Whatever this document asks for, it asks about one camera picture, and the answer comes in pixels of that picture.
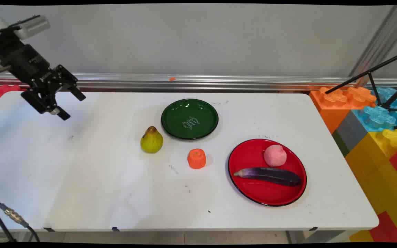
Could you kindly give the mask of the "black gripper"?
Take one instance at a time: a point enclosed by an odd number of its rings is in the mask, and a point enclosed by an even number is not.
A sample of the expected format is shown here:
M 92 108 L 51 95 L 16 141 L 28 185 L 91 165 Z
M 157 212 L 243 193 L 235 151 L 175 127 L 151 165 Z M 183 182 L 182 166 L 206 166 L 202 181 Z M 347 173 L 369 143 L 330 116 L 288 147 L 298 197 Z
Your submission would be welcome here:
M 40 80 L 43 76 L 52 75 L 49 62 L 30 44 L 24 44 L 14 29 L 0 29 L 0 73 L 6 71 L 30 86 L 21 93 L 21 97 L 38 113 L 48 112 L 64 121 L 71 117 L 56 102 L 57 87 Z M 57 80 L 61 90 L 69 91 L 79 101 L 86 99 L 77 86 L 78 79 L 68 69 L 58 65 L 53 71 L 53 78 Z

